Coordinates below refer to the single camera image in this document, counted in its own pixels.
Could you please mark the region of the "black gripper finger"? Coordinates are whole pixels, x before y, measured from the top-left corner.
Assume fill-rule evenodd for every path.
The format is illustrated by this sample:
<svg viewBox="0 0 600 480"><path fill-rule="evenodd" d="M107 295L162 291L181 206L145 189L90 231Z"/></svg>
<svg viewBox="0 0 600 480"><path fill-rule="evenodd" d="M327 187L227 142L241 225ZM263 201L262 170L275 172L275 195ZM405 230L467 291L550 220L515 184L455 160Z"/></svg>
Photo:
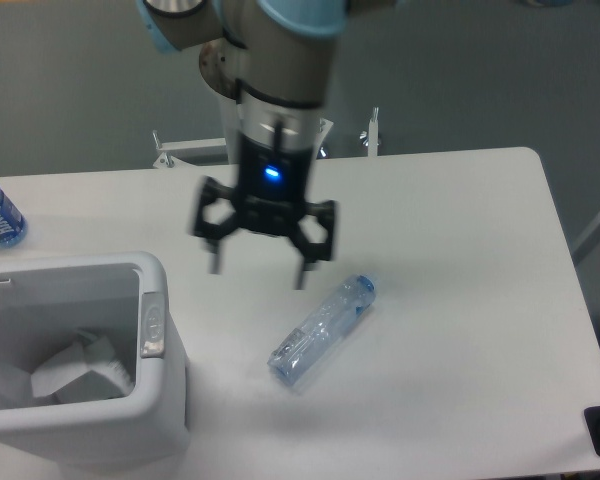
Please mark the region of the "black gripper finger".
<svg viewBox="0 0 600 480"><path fill-rule="evenodd" d="M233 189L215 178L205 176L198 190L189 234L199 238L211 255L209 271L219 274L221 270L222 242L240 227L238 213L232 204ZM225 203L227 212L218 219L212 217L214 206Z"/></svg>
<svg viewBox="0 0 600 480"><path fill-rule="evenodd" d="M302 290L305 276L334 256L338 204L333 200L308 203L306 215L291 230L291 243L300 254L294 288Z"/></svg>

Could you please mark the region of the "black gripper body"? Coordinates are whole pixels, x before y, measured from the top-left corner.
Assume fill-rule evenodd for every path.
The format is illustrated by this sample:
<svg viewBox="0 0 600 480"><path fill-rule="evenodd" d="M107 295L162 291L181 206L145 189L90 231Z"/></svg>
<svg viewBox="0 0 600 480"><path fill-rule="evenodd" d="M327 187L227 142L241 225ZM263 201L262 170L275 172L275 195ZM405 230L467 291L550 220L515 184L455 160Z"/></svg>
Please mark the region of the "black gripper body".
<svg viewBox="0 0 600 480"><path fill-rule="evenodd" d="M306 186L313 150L274 152L242 134L232 205L239 227L287 237L306 214Z"/></svg>

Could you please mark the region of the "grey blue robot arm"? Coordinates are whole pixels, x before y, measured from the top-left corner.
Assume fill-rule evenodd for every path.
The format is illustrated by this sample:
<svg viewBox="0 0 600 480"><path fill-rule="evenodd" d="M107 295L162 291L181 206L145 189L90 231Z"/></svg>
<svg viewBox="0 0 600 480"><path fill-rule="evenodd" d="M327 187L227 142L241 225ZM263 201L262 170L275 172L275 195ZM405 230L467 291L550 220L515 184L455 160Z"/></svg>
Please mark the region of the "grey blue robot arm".
<svg viewBox="0 0 600 480"><path fill-rule="evenodd" d="M296 286L333 257L337 204L311 203L306 190L331 67L349 19L393 1L139 1L162 52L212 48L199 60L207 84L233 101L239 124L237 178L208 177L190 228L218 272L222 241L238 230L286 238L301 256Z"/></svg>

